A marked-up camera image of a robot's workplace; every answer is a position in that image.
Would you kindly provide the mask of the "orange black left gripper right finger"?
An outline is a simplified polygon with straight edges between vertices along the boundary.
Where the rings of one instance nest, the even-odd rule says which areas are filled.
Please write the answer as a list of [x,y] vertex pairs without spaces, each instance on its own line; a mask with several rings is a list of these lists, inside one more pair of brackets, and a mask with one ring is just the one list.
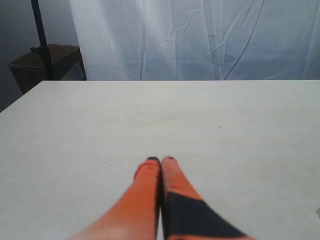
[[164,205],[163,235],[166,240],[252,240],[217,214],[194,189],[178,161],[161,161]]

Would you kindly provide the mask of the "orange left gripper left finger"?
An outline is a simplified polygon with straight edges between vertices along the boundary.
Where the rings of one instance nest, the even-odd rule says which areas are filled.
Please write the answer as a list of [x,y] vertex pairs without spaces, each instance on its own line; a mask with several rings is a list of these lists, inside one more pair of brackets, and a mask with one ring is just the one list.
[[133,182],[98,220],[75,234],[73,240],[155,240],[161,195],[161,165],[157,157],[142,162]]

